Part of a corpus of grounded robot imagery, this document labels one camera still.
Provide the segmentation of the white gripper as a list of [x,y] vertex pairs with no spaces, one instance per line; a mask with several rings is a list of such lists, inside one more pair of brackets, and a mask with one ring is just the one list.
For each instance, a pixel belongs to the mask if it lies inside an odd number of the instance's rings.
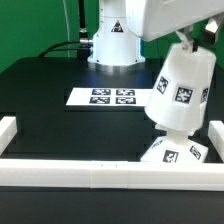
[[125,4],[128,28],[137,37],[152,41],[176,31],[180,49],[188,53],[198,50],[192,24],[211,17],[202,33],[206,46],[217,42],[224,25],[224,15],[217,15],[224,12],[224,0],[125,0]]

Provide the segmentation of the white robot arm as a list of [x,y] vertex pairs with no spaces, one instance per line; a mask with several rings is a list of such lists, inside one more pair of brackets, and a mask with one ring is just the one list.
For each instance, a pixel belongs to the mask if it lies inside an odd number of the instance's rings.
[[173,32],[191,50],[193,25],[208,18],[223,20],[224,0],[99,0],[89,66],[108,72],[140,67],[141,42]]

